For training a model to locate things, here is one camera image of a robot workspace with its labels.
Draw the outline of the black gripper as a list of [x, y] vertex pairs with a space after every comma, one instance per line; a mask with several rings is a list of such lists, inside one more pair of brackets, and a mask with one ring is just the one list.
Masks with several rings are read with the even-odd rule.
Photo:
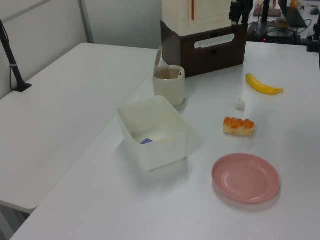
[[231, 20], [231, 24], [233, 26], [238, 25], [238, 3], [239, 3], [239, 9], [243, 11], [241, 23], [243, 25], [247, 25], [248, 11], [251, 11], [253, 9], [253, 0], [237, 0], [237, 1], [231, 2], [230, 11], [229, 11], [229, 20]]

